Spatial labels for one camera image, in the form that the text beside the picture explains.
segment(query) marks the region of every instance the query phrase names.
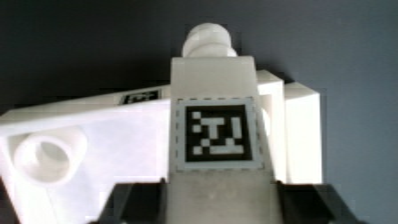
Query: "white plastic block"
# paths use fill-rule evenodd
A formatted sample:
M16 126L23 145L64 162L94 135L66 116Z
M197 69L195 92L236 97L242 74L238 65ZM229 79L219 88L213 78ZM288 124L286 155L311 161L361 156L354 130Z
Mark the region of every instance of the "white plastic block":
M288 183L318 184L322 178L320 94L302 84L284 86Z
M252 58L174 58L171 88L167 224L279 224Z
M275 179L286 183L284 81L265 70L258 71L258 91Z
M156 90L160 99L142 101L142 94ZM107 94L11 110L0 117L0 175L23 224L87 224L114 184L167 178L167 91L165 86ZM71 126L87 137L85 156L69 181L43 186L16 172L16 148L30 134Z

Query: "black background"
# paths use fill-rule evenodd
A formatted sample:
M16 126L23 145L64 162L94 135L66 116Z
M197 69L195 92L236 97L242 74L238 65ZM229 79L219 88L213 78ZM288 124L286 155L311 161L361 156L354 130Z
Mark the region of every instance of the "black background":
M203 22L226 25L258 69L320 91L325 181L357 217L394 224L394 0L2 0L0 112L167 84Z

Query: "white plastic part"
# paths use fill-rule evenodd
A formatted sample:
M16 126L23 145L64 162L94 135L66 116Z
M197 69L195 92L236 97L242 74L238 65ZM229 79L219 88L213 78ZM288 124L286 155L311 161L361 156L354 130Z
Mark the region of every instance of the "white plastic part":
M233 98L242 96L243 94L252 93L256 88L249 89L249 87L243 87L243 89L240 89L238 86L245 86L251 83L256 83L256 79L252 79L252 76L245 76L247 73L236 67L233 67L231 71L236 71L238 81L235 82L235 80L229 80L227 75L222 79L213 79L210 83L215 83L217 87L211 88L210 85L203 86L203 93L206 93L208 91L211 94L220 94L220 97L226 98ZM231 88L222 85L226 80L229 80L236 84L236 86L233 86ZM185 83L185 90L178 90L178 92L181 94L187 94L187 97L192 97L197 94L197 91L192 90L195 80L187 79L187 81L188 83ZM286 169L291 171L291 175L295 173L295 177L302 174L307 176L318 175L318 172L322 172L318 166L313 170L314 172L307 173L307 170L300 168L300 164L322 164L322 158L318 156L320 151L307 151L306 146L290 148L291 150L295 150L295 155L306 154L306 157L295 157L300 159L300 162L297 163L293 162L293 160L288 160L286 150L283 147L286 142L284 130L293 127L290 125L295 122L307 119L307 116L311 116L307 113L299 115L299 113L302 113L302 107L286 107L286 112L293 115L297 114L297 116L290 117L291 122L286 124L284 129L284 97L281 90L291 87L290 85L284 87L283 80L267 71L258 71L256 86L259 91L261 107L270 116L268 144L272 151L275 177L279 179L279 173L284 174ZM126 95L153 90L160 90L163 100L130 105L119 105L121 99ZM316 92L311 91L307 93L309 95L316 96ZM302 105L304 102L307 102L307 106L311 108L316 108L318 101L313 100L309 102L307 98L299 97L299 95L306 94L290 95L286 97L286 101L293 100L297 104ZM171 122L169 112L171 86L167 85L158 86L156 88L131 90L71 101L57 102L53 104L21 108L11 110L2 115L0 174L21 223L89 223L98 218L114 184L126 182L156 182L162 177L167 177ZM21 141L27 138L27 133L41 132L43 130L57 129L71 125L82 127L87 139L91 140L85 159L82 161L76 174L69 182L52 188L44 188L39 185L32 184L32 182L27 181L27 178L23 178L21 175L16 175L18 173L11 155ZM192 182L187 184L195 186L190 192L194 192L195 198L201 199L204 197L204 189L201 188L201 186L203 184L215 184L217 181L213 180L219 178L219 176L217 178L215 176L210 177L206 172L203 173L203 175L201 173L197 173L197 176L199 179L195 179L195 181L192 179ZM224 184L220 184L219 182L219 184L213 186L217 189L213 192L208 192L206 198L203 198L201 200L210 200L213 198L211 201L217 202L217 193L226 190L227 182L224 182ZM233 191L231 188L229 196L236 200L240 200L236 198L236 194L238 191Z
M43 187L64 184L76 172L87 151L87 138L78 127L36 132L14 152L14 167Z
M194 27L183 44L183 57L235 57L231 36L226 28L213 23Z
M302 84L284 86L288 183L320 184L320 93Z
M265 70L258 71L258 91L261 107L268 115L263 117L275 179L286 183L284 81Z

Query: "black and white square pattern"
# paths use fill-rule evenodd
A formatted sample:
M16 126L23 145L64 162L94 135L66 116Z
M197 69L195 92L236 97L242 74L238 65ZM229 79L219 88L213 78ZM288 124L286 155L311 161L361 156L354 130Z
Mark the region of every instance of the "black and white square pattern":
M190 106L185 122L187 161L251 160L245 106Z
M156 99L160 99L160 90L124 95L121 99L121 104L131 104Z
M259 168L252 99L178 101L178 168Z

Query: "circular hole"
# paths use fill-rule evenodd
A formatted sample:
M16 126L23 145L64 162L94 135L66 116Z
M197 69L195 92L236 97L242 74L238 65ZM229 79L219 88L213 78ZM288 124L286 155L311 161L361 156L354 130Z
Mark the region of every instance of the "circular hole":
M41 182L57 182L69 169L69 158L64 149L50 142L32 145L30 154L23 159L23 170Z

